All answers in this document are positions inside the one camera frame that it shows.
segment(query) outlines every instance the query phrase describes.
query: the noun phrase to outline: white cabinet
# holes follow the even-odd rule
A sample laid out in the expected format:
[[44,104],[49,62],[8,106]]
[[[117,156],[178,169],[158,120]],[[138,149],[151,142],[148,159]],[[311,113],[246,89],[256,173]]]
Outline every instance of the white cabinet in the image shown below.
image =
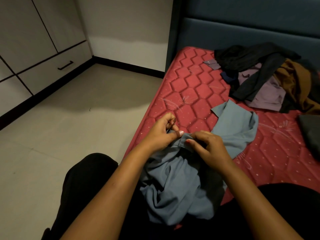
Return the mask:
[[31,94],[16,76],[0,82],[0,116],[30,97]]
[[0,60],[0,81],[12,75],[12,72],[6,66],[6,64]]
[[91,58],[86,41],[21,73],[19,77],[36,94]]
[[32,0],[0,0],[0,55],[15,72],[57,53]]
[[74,0],[33,2],[58,52],[86,39]]

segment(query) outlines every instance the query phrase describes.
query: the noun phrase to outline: person's left hand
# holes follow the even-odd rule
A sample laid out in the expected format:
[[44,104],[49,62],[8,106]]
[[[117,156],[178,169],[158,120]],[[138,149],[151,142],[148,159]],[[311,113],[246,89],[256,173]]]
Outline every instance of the person's left hand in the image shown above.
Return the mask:
[[[152,153],[165,149],[172,141],[180,138],[184,132],[179,130],[178,126],[174,123],[176,118],[172,113],[166,113],[159,119],[150,129],[146,137],[141,141],[145,144]],[[171,129],[175,133],[166,133],[166,130]]]

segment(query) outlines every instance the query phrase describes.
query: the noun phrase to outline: dark blue headboard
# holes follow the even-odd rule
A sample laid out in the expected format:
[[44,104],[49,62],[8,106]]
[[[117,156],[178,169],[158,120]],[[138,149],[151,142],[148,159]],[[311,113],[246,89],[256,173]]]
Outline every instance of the dark blue headboard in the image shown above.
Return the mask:
[[174,0],[166,70],[186,46],[273,42],[320,70],[320,0]]

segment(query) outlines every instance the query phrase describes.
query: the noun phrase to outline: floor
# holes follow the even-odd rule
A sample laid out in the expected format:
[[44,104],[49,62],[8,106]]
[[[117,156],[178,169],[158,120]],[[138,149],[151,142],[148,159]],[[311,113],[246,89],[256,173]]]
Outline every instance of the floor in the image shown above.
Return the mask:
[[95,64],[0,131],[0,239],[41,239],[67,171],[86,155],[118,163],[162,79]]

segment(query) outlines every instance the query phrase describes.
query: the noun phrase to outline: mattress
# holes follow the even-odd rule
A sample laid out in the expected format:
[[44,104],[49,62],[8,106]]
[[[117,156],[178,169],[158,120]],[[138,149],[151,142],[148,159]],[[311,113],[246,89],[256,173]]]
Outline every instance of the mattress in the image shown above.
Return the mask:
[[[320,192],[320,162],[306,148],[297,123],[300,112],[253,109],[228,97],[230,86],[220,76],[222,70],[214,71],[203,63],[213,58],[213,51],[195,47],[177,53],[124,156],[168,112],[175,115],[176,124],[186,133],[211,131],[218,118],[210,109],[231,99],[259,116],[254,141],[234,159],[254,184],[286,182]],[[232,198],[227,189],[221,204]]]

